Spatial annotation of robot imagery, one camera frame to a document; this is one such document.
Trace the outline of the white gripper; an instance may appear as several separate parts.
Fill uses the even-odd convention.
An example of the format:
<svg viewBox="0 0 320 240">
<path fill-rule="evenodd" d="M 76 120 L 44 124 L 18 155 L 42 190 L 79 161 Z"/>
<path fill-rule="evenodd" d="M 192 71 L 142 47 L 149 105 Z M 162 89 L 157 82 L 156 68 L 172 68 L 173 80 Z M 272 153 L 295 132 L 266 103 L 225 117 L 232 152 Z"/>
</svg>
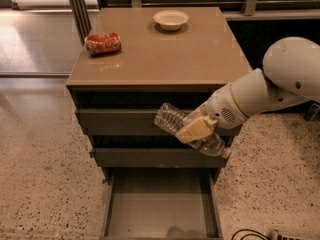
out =
<svg viewBox="0 0 320 240">
<path fill-rule="evenodd" d="M 209 97 L 207 103 L 202 103 L 192 112 L 192 116 L 198 118 L 182 127 L 175 134 L 175 137 L 182 143 L 190 143 L 211 135 L 216 124 L 219 128 L 232 129 L 248 120 L 248 117 L 241 112 L 236 104 L 231 84 L 216 90 Z"/>
</svg>

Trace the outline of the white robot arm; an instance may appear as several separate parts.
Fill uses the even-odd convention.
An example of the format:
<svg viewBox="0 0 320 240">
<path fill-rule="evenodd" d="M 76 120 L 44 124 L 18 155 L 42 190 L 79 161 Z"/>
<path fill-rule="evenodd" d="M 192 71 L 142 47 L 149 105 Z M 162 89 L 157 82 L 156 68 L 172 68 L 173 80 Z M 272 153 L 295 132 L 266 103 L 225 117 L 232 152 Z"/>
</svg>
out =
<svg viewBox="0 0 320 240">
<path fill-rule="evenodd" d="M 216 90 L 185 119 L 176 137 L 189 143 L 211 135 L 216 127 L 232 129 L 249 117 L 309 100 L 320 102 L 320 45 L 301 37 L 272 44 L 263 67 Z"/>
</svg>

